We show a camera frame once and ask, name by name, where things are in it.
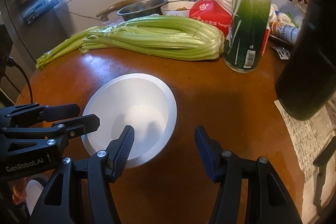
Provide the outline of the red paper box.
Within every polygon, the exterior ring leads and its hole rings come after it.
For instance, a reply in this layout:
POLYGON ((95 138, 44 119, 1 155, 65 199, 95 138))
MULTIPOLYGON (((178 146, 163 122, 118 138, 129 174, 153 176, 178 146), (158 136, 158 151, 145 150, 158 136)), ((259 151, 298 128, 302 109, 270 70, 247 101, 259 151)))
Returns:
POLYGON ((199 0, 191 8, 189 17, 217 27, 230 41, 244 35, 246 41, 258 46, 260 54, 264 54, 271 6, 258 2, 252 6, 241 4, 240 7, 242 11, 230 13, 214 0, 199 0))

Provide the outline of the wooden chair left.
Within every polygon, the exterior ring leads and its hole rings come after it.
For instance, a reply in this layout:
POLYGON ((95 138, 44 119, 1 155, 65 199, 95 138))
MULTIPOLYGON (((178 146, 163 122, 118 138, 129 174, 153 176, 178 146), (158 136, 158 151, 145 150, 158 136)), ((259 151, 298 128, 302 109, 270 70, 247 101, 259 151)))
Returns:
POLYGON ((101 11, 100 13, 98 13, 96 15, 97 18, 101 19, 102 21, 108 21, 108 16, 113 13, 113 12, 116 12, 116 11, 119 11, 120 9, 126 7, 127 5, 130 5, 130 4, 133 4, 133 3, 136 3, 137 0, 124 0, 124 1, 120 1, 120 2, 117 2, 116 4, 110 6, 109 8, 101 11))

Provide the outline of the black cylindrical container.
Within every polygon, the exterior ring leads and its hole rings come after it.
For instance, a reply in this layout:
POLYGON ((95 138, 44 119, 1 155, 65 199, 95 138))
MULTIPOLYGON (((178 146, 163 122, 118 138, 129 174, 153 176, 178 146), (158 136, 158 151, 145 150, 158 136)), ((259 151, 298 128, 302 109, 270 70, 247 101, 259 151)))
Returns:
POLYGON ((289 62, 275 88, 284 110, 308 120, 335 93, 335 21, 332 0, 309 0, 305 18, 289 62))

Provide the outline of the white medicine bottle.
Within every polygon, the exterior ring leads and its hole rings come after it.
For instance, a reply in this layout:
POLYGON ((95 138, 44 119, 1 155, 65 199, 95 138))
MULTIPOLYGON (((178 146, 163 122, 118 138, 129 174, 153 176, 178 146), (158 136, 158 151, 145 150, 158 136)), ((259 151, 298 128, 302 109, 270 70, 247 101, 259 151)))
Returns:
POLYGON ((294 45, 300 33, 300 28, 275 21, 271 25, 271 31, 276 37, 294 45))

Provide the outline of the white bowl with food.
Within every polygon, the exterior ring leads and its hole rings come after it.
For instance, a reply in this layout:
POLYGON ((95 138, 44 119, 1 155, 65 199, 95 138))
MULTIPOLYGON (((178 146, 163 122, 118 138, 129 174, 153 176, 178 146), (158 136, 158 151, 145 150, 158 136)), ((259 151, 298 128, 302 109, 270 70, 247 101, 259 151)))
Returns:
POLYGON ((190 9, 195 3, 192 1, 176 1, 161 6, 163 15, 189 17, 190 9))

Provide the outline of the green celery bunch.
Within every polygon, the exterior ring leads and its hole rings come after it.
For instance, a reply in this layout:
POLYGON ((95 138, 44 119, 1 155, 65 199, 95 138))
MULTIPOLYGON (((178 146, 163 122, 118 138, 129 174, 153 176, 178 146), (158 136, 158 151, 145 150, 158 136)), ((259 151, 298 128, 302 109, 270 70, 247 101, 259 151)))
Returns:
POLYGON ((81 31, 44 53, 36 67, 75 50, 86 53, 112 47, 181 61, 213 60, 224 51, 224 34, 195 19, 150 15, 81 31))

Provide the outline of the steel pot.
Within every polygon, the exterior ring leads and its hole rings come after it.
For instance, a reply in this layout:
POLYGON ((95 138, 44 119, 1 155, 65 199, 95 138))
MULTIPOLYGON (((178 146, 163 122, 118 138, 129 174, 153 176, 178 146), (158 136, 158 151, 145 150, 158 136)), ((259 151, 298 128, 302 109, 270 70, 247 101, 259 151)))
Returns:
POLYGON ((117 12, 117 15, 121 16, 125 21, 152 14, 161 15, 161 7, 167 3, 167 0, 138 1, 123 7, 117 12))

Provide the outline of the patterned placemat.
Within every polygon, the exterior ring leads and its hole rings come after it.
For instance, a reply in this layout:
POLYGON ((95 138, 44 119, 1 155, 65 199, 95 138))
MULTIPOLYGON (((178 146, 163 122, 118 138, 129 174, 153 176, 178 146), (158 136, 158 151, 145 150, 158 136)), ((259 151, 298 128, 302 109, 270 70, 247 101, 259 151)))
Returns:
POLYGON ((304 179, 308 181, 313 176, 313 161, 335 135, 335 99, 329 100, 316 114, 304 121, 292 118, 278 100, 274 104, 289 132, 304 179))

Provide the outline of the green labelled plastic bottle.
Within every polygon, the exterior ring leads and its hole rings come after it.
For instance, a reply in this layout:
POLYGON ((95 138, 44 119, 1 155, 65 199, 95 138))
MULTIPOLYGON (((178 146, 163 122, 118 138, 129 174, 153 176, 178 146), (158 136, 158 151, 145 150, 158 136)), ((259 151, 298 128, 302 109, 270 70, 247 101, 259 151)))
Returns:
POLYGON ((224 43, 224 62, 242 74, 253 72, 261 57, 272 0, 232 0, 232 20, 224 43))

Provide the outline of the small white plate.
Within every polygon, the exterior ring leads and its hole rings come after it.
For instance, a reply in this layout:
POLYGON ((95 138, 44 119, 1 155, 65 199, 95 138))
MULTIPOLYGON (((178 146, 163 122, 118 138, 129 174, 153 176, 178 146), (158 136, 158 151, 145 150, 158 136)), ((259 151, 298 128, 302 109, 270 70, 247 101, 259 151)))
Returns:
POLYGON ((26 206, 29 215, 32 214, 33 209, 41 195, 45 186, 45 181, 41 178, 33 178, 29 180, 26 186, 26 206))

